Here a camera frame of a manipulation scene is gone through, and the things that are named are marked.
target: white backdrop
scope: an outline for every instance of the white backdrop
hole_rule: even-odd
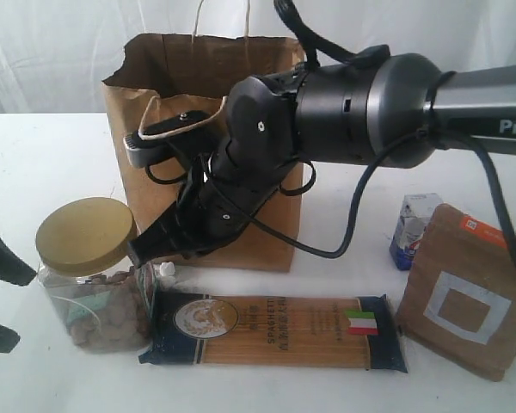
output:
[[[101,112],[99,82],[142,32],[190,33],[199,0],[0,1],[0,113]],[[251,35],[290,35],[273,0],[251,0]],[[516,64],[516,0],[295,0],[346,48],[389,43],[442,70]],[[200,32],[243,34],[246,0],[206,0]]]

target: white table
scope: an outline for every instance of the white table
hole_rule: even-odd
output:
[[[516,157],[494,157],[516,224]],[[300,240],[333,249],[362,167],[317,165],[304,196]],[[380,170],[365,191],[357,231],[341,259],[298,252],[290,274],[181,268],[216,294],[356,296],[388,293],[397,307],[407,273],[388,254],[404,194],[436,192],[495,224],[485,176],[464,151],[434,154],[414,170]],[[125,200],[105,114],[0,115],[0,234],[33,267],[34,235],[53,210],[88,196]],[[409,374],[277,367],[154,367],[135,354],[74,348],[38,282],[0,282],[0,324],[21,335],[0,354],[0,412],[516,412],[516,361],[498,384],[479,379],[407,338]]]

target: spaghetti package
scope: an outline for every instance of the spaghetti package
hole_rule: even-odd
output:
[[[407,372],[384,297],[301,299],[158,292],[152,364],[244,364]]]

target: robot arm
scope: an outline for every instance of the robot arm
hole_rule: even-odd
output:
[[[275,5],[303,43],[308,61],[293,71],[248,77],[235,85],[225,108],[228,136],[197,156],[190,148],[177,202],[130,243],[135,265],[159,256],[209,254],[237,239],[249,222],[305,247],[254,219],[298,162],[370,165],[372,173],[379,165],[412,168],[440,146],[466,144],[470,149],[481,143],[488,151],[516,155],[516,66],[442,73],[419,54],[392,57],[386,45],[344,54],[310,35],[290,0]],[[342,62],[319,67],[313,59],[315,44]],[[416,139],[419,130],[438,137]],[[444,139],[445,131],[471,138]],[[161,145],[174,147],[172,142]],[[337,251],[302,249],[341,256],[351,239],[359,197]]]

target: glass jar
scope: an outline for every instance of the glass jar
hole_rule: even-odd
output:
[[[126,257],[135,235],[130,209],[109,198],[63,206],[37,232],[38,279],[73,343],[90,352],[149,342],[156,282],[151,264]]]

